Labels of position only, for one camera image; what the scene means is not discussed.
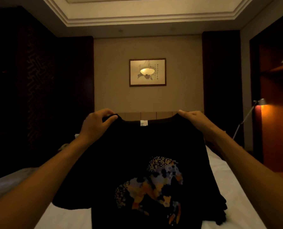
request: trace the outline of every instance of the clothing label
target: clothing label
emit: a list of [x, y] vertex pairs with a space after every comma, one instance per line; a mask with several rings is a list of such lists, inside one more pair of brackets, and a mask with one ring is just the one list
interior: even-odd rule
[[148, 121], [141, 121], [141, 126], [147, 126], [148, 125]]

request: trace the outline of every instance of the ceiling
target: ceiling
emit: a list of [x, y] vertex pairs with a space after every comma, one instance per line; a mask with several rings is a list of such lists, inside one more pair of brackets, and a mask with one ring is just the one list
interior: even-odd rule
[[272, 0], [0, 0], [58, 37], [117, 38], [240, 30]]

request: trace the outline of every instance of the forearm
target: forearm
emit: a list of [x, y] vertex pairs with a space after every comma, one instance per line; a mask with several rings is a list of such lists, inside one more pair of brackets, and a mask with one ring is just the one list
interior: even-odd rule
[[283, 228], [283, 179], [262, 165], [225, 132], [215, 129], [214, 143], [269, 228]]
[[0, 228], [34, 228], [64, 178], [88, 146], [77, 138], [0, 198]]

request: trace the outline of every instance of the lamp arm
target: lamp arm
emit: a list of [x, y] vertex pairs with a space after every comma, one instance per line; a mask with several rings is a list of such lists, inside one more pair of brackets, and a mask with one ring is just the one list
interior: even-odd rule
[[251, 114], [251, 112], [253, 111], [253, 109], [255, 108], [255, 106], [258, 104], [258, 101], [255, 102], [255, 104], [253, 105], [253, 107], [250, 109], [249, 113], [246, 115], [246, 117], [244, 118], [244, 120], [238, 125], [236, 131], [235, 131], [235, 134], [233, 136], [233, 140], [235, 139], [235, 136], [240, 128], [240, 125], [242, 125], [244, 123], [244, 121], [247, 119], [247, 117]]

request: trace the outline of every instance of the black t-shirt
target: black t-shirt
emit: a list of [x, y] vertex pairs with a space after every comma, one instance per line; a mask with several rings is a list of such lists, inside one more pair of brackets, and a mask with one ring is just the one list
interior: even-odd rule
[[73, 166], [53, 199], [92, 208], [97, 228], [201, 228], [223, 223], [226, 200], [209, 165], [203, 135], [178, 114], [113, 122]]

